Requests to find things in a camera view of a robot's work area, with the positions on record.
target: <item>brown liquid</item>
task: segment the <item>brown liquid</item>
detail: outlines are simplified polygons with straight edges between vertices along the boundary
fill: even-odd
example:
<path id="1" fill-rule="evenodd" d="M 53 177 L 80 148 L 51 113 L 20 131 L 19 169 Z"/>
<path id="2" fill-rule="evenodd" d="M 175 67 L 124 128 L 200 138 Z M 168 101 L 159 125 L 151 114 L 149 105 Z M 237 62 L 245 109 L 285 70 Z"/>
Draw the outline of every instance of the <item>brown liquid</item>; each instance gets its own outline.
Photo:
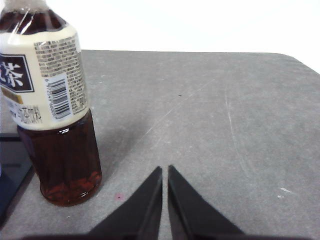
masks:
<path id="1" fill-rule="evenodd" d="M 67 22 L 51 9 L 45 12 L 21 13 L 4 12 L 0 16 L 0 33 L 36 34 L 54 32 L 63 29 Z"/>
<path id="2" fill-rule="evenodd" d="M 101 167 L 91 111 L 75 123 L 54 130 L 17 127 L 43 196 L 59 206 L 84 202 L 101 182 Z"/>

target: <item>white background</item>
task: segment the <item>white background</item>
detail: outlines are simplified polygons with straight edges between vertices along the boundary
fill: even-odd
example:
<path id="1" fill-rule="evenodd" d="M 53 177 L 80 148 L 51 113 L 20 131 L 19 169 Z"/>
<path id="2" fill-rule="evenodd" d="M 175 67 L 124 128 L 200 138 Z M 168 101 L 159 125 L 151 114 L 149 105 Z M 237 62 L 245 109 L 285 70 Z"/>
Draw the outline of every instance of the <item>white background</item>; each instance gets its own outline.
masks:
<path id="1" fill-rule="evenodd" d="M 268 52 L 320 73 L 320 0 L 47 0 L 82 49 Z"/>

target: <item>black plastic piece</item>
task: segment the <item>black plastic piece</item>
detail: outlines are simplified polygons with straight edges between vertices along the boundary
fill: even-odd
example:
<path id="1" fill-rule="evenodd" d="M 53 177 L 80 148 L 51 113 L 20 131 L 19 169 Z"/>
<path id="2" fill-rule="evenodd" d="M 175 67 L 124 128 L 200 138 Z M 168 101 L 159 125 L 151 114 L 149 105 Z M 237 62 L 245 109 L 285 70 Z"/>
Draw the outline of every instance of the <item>black plastic piece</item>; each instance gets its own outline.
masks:
<path id="1" fill-rule="evenodd" d="M 168 168 L 168 205 L 174 240 L 201 239 L 200 237 L 217 234 L 243 234 L 210 206 L 172 165 Z"/>
<path id="2" fill-rule="evenodd" d="M 123 240 L 158 239 L 162 212 L 162 169 L 157 167 L 133 195 L 89 235 Z"/>
<path id="3" fill-rule="evenodd" d="M 32 166 L 25 146 L 17 134 L 0 134 L 0 226 L 7 208 Z"/>

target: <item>table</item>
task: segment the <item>table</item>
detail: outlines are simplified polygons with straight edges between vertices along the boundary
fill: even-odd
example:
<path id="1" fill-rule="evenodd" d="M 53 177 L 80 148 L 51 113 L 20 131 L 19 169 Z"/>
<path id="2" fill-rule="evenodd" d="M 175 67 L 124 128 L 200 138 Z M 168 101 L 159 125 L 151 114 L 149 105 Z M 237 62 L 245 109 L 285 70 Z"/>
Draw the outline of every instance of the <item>table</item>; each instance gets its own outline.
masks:
<path id="1" fill-rule="evenodd" d="M 247 234 L 320 239 L 320 76 L 276 53 L 82 52 L 103 172 L 87 202 L 54 206 L 29 179 L 1 237 L 79 234 L 167 166 Z M 1 132 L 15 124 L 1 99 Z"/>

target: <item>black tray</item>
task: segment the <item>black tray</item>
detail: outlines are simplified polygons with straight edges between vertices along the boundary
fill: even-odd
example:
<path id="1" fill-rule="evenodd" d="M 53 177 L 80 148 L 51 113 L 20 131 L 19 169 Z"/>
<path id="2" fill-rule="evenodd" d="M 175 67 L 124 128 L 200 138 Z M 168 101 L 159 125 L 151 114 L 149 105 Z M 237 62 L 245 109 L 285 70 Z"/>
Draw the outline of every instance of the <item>black tray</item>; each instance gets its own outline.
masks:
<path id="1" fill-rule="evenodd" d="M 27 151 L 17 134 L 0 134 L 0 226 L 7 208 L 32 166 Z"/>

